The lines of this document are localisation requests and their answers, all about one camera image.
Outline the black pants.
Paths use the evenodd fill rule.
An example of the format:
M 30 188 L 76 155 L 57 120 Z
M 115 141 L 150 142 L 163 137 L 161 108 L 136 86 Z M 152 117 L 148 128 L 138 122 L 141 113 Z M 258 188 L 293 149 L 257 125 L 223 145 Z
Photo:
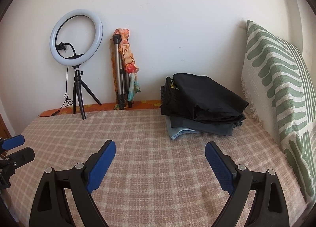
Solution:
M 176 73 L 178 112 L 189 120 L 208 124 L 239 125 L 249 103 L 207 76 Z

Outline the grey folded garment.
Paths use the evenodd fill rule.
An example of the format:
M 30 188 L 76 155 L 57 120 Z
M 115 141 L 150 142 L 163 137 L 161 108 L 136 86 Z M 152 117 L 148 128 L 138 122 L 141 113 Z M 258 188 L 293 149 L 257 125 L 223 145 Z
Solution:
M 220 136 L 232 136 L 233 129 L 242 125 L 242 121 L 230 124 L 205 124 L 198 121 L 189 120 L 182 117 L 170 117 L 172 127 L 187 127 L 200 131 L 200 133 L 210 133 Z

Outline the pink plaid bed blanket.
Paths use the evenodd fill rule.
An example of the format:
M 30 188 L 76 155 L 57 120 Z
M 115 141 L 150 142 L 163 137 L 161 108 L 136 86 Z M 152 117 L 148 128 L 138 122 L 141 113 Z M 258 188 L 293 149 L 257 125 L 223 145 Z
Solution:
M 251 171 L 276 171 L 291 224 L 306 209 L 284 153 L 251 118 L 232 136 L 198 133 L 171 140 L 159 110 L 101 111 L 86 119 L 72 114 L 39 117 L 23 136 L 35 159 L 11 177 L 7 199 L 24 226 L 45 169 L 70 169 L 106 140 L 116 143 L 116 156 L 92 196 L 109 226 L 211 226 L 229 195 L 206 160 L 210 141 Z

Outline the light blue folded jeans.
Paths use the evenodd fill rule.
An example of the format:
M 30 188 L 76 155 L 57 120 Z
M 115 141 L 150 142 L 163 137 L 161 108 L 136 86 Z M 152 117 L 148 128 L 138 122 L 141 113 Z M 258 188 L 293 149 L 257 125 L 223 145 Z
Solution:
M 175 140 L 179 136 L 182 136 L 184 134 L 200 133 L 200 131 L 195 131 L 187 127 L 172 127 L 169 116 L 165 116 L 165 122 L 166 122 L 166 129 L 168 131 L 168 135 L 171 140 Z

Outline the black mini tripod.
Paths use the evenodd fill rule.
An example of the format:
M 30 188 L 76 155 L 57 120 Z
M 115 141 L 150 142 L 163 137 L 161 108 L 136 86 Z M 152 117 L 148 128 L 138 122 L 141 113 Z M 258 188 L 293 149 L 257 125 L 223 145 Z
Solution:
M 74 84 L 73 84 L 73 98 L 72 98 L 72 113 L 76 114 L 77 103 L 79 104 L 79 110 L 82 117 L 82 120 L 86 119 L 84 100 L 82 95 L 82 90 L 86 90 L 88 94 L 94 99 L 98 105 L 102 105 L 100 100 L 94 95 L 94 93 L 89 89 L 88 85 L 82 80 L 81 76 L 83 71 L 80 70 L 80 65 L 72 66 L 74 69 Z

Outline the silver folded tripod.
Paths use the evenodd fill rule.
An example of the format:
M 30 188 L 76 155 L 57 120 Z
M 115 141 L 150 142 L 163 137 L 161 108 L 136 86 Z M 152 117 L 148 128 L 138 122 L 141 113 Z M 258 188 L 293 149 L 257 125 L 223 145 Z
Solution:
M 114 66 L 117 88 L 117 100 L 120 110 L 124 110 L 126 107 L 131 108 L 132 102 L 127 100 L 130 87 L 130 76 L 126 73 L 123 66 L 123 59 L 120 55 L 118 48 L 121 42 L 120 34 L 113 35 L 114 43 Z

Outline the black yellow folded garment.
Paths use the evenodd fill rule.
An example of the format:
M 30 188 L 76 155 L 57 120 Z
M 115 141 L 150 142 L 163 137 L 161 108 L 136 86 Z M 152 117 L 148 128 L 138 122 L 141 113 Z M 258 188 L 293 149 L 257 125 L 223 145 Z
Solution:
M 166 116 L 181 115 L 181 93 L 171 77 L 166 78 L 161 87 L 161 114 Z

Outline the green leaf white pillow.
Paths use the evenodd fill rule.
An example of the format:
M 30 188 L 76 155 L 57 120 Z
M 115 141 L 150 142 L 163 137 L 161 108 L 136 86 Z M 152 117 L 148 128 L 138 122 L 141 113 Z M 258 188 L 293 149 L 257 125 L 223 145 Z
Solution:
M 315 92 L 296 46 L 246 23 L 242 86 L 253 115 L 286 154 L 304 199 L 315 204 Z

